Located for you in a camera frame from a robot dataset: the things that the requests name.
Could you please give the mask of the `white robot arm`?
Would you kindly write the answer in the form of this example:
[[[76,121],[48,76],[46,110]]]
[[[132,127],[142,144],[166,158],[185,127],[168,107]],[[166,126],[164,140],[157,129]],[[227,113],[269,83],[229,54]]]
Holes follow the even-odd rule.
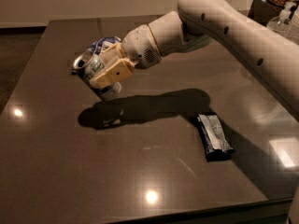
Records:
[[[103,219],[285,203],[299,174],[298,48],[225,0],[178,0],[125,37],[122,94],[79,117],[104,150]]]

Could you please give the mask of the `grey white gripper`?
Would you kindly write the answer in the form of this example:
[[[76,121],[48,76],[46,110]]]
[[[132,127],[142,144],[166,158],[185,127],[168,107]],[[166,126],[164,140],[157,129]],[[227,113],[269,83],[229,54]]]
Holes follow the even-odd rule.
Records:
[[[123,59],[123,52],[128,59]],[[101,50],[99,57],[105,67],[90,79],[95,89],[103,89],[128,78],[136,69],[148,69],[162,59],[155,38],[148,25],[141,25],[129,32],[121,43]]]

